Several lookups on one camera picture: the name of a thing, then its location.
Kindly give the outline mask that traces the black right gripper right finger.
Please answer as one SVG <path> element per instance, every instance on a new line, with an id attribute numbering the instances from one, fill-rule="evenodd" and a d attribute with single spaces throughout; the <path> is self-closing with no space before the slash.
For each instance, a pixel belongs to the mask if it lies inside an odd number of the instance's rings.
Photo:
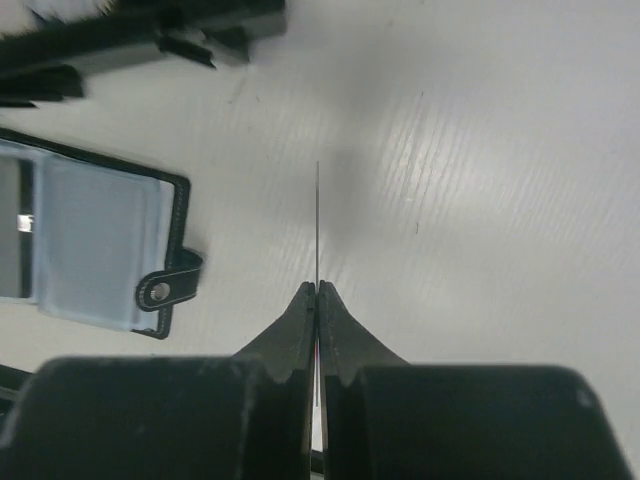
<path id="1" fill-rule="evenodd" d="M 329 479 L 629 479 L 595 391 L 555 365 L 411 364 L 318 291 Z"/>

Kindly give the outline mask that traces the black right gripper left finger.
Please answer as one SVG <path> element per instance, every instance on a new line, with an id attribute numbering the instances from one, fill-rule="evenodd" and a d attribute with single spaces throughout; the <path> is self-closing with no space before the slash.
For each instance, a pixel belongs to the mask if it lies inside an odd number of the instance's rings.
<path id="1" fill-rule="evenodd" d="M 62 357 L 1 428 L 5 479 L 306 479 L 314 286 L 234 355 Z"/>

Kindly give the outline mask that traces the black leather card holder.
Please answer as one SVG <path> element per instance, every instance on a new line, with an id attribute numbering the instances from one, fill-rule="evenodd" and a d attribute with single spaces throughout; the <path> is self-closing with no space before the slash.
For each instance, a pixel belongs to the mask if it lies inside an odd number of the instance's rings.
<path id="1" fill-rule="evenodd" d="M 2 300 L 165 339 L 203 265 L 183 243 L 190 181 L 9 129 L 2 156 L 34 168 L 32 294 Z"/>

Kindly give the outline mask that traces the dark credit card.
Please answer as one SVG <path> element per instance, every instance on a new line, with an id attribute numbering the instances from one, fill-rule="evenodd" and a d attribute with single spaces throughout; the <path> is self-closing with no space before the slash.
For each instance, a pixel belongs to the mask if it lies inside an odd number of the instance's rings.
<path id="1" fill-rule="evenodd" d="M 29 161 L 1 157 L 1 297 L 32 294 L 34 168 Z"/>

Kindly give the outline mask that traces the black plastic card tray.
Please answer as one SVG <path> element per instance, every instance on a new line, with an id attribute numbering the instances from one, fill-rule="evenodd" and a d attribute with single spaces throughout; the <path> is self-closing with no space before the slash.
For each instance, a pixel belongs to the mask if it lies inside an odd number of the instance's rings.
<path id="1" fill-rule="evenodd" d="M 166 56 L 240 66 L 285 28 L 280 0 L 4 1 L 1 105 L 82 98 L 87 77 Z"/>

